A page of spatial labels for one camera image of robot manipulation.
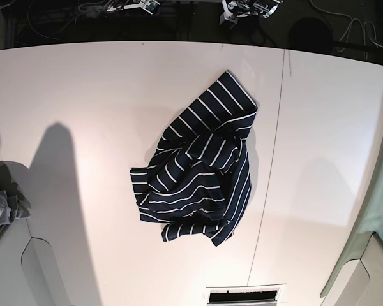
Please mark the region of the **navy white striped t-shirt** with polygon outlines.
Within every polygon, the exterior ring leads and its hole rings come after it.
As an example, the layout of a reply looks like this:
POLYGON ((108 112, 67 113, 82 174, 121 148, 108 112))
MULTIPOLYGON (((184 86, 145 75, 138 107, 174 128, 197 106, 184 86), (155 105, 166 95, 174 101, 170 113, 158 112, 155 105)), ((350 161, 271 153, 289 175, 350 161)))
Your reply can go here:
POLYGON ((160 223, 163 241, 202 234, 220 245, 233 235, 252 190, 246 140, 257 111, 225 71, 168 125, 149 164, 131 169, 140 219, 160 223))

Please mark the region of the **grey dark clothes pile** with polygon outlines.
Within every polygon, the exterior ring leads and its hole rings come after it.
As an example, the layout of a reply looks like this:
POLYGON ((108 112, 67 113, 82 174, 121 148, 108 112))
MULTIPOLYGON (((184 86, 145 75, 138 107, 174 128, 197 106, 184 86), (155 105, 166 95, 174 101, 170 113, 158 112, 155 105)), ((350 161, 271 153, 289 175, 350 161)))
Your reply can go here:
POLYGON ((0 227, 30 216, 31 204, 22 194, 8 167, 0 162, 0 227))

